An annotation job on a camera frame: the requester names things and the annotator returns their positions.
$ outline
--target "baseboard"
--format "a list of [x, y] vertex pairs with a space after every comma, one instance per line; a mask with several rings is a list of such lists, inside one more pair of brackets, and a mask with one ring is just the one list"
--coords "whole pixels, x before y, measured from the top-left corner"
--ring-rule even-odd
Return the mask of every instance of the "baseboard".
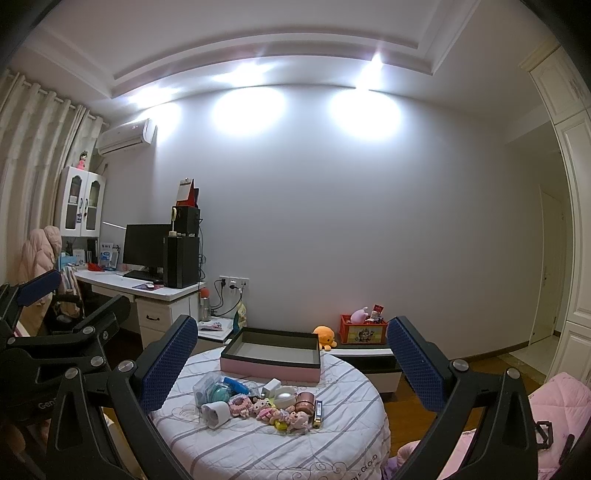
[[485, 360], [487, 358], [494, 358], [499, 355], [503, 355], [505, 353], [515, 352], [515, 350], [520, 350], [528, 346], [529, 342], [521, 342], [516, 345], [511, 345], [506, 348], [501, 348], [500, 350], [493, 350], [492, 352], [480, 353], [479, 355], [472, 355], [467, 356], [464, 360], [468, 363], [470, 362], [477, 362], [478, 360]]

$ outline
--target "pink blanket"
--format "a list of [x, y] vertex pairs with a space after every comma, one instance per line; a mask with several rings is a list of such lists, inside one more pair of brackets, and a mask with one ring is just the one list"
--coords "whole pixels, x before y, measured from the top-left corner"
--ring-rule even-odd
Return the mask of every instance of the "pink blanket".
[[[564, 449], [566, 437], [572, 433], [576, 442], [591, 418], [591, 390], [569, 374], [561, 373], [533, 392], [530, 395], [530, 404], [534, 421], [550, 421], [554, 430], [552, 447], [538, 453], [538, 480], [548, 480], [558, 470], [558, 459]], [[474, 432], [471, 430], [462, 433], [438, 479], [447, 478], [458, 470]], [[397, 467], [402, 466], [410, 457], [418, 443], [419, 440], [407, 443], [398, 450]]]

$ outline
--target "ceiling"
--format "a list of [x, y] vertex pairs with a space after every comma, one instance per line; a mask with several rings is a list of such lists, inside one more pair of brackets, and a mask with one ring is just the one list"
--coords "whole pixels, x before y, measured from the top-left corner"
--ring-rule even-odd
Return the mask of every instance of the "ceiling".
[[541, 103], [518, 64], [549, 35], [519, 0], [63, 0], [11, 66], [114, 119], [146, 86], [228, 88], [252, 58], [265, 85], [354, 86], [379, 51], [375, 89], [502, 128]]

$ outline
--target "round container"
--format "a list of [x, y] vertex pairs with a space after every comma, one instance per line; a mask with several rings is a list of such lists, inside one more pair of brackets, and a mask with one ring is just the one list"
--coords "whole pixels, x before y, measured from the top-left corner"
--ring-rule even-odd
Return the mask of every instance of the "round container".
[[312, 392], [299, 393], [295, 398], [295, 411], [302, 411], [314, 415], [314, 394]]
[[274, 401], [276, 408], [286, 409], [296, 404], [296, 389], [294, 387], [279, 387], [275, 389]]

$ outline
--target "pink box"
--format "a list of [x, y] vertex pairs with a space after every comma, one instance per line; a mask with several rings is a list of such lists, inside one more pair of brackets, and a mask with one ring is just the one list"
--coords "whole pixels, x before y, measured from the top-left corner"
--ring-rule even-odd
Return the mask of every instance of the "pink box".
[[258, 378], [319, 382], [318, 335], [245, 327], [223, 350], [220, 368]]

